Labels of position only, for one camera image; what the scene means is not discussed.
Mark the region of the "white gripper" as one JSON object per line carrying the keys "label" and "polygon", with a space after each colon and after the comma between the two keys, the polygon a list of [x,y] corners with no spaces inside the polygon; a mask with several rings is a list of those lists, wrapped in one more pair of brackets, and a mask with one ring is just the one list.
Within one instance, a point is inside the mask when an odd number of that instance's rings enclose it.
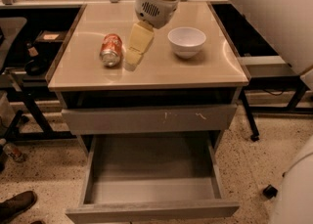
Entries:
{"label": "white gripper", "polygon": [[123,67],[134,71],[148,51],[155,33],[170,22],[177,10],[179,0],[135,0],[135,12],[142,22],[132,26]]}

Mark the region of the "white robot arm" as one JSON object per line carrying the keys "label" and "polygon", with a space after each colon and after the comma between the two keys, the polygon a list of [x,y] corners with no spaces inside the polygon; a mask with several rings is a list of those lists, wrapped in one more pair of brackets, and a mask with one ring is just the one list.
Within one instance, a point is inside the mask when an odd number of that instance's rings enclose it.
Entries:
{"label": "white robot arm", "polygon": [[[313,90],[313,0],[228,0]],[[135,0],[139,20],[169,23],[178,0]],[[268,224],[313,224],[313,138],[285,172]]]}

